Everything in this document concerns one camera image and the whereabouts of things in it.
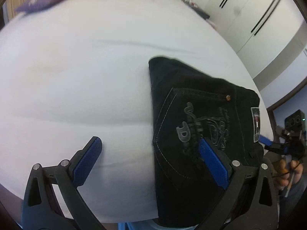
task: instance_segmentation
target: black jeans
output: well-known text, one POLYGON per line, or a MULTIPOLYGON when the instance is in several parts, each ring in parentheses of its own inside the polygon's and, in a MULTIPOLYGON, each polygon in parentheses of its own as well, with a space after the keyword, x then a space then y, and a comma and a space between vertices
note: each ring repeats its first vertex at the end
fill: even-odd
POLYGON ((149 70, 159 222, 194 226, 224 192, 199 154, 199 140, 208 137, 230 160, 258 166, 263 149, 254 142, 251 108, 259 97, 175 59, 153 58, 149 70))

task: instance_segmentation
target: gray sleeve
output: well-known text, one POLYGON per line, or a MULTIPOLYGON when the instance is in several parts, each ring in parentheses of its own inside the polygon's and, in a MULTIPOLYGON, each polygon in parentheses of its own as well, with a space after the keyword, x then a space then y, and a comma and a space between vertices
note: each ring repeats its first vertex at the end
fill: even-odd
POLYGON ((279 223, 282 223, 288 215, 292 212, 295 205, 300 200, 303 192, 305 190, 304 187, 304 179, 303 177, 298 181, 297 184, 294 184, 287 198, 280 196, 279 205, 280 205, 280 214, 279 214, 279 223))

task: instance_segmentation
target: metal screw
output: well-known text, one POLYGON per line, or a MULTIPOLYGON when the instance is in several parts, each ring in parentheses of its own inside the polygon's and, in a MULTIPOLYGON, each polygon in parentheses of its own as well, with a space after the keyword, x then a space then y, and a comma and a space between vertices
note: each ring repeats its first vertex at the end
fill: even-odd
POLYGON ((33 165, 34 170, 38 170, 39 167, 40 167, 39 163, 33 165))
POLYGON ((232 165, 235 166, 235 167, 239 167, 240 166, 240 162, 237 161, 237 160, 233 160, 232 161, 232 165))
POLYGON ((62 166, 67 166, 69 164, 69 161, 68 160, 63 160, 63 161, 61 161, 61 165, 62 166))
POLYGON ((262 167, 264 170, 267 170, 267 169, 268 169, 268 166, 267 166, 265 163, 261 164, 261 167, 262 167))

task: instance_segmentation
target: bed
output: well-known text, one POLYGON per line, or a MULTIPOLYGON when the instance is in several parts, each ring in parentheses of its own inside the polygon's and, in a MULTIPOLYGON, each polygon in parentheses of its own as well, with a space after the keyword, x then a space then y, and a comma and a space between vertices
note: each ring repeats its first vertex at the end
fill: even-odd
MULTIPOLYGON (((252 89, 227 42, 181 0, 65 0, 0 32, 0 184, 23 198, 30 170, 103 151, 83 199, 105 223, 157 218, 148 60, 168 56, 252 89)), ((260 99, 261 134, 273 139, 260 99)), ((65 216, 69 211, 55 187, 65 216)))

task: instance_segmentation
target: mattress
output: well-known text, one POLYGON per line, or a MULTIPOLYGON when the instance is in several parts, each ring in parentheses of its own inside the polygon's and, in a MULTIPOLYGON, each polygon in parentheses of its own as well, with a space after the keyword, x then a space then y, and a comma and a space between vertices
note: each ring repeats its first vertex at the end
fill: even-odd
POLYGON ((148 60, 161 55, 260 97, 232 48, 181 0, 65 0, 14 18, 0 32, 0 184, 23 198, 35 163, 57 165, 98 136, 102 154, 78 188, 89 208, 105 223, 156 218, 148 60))

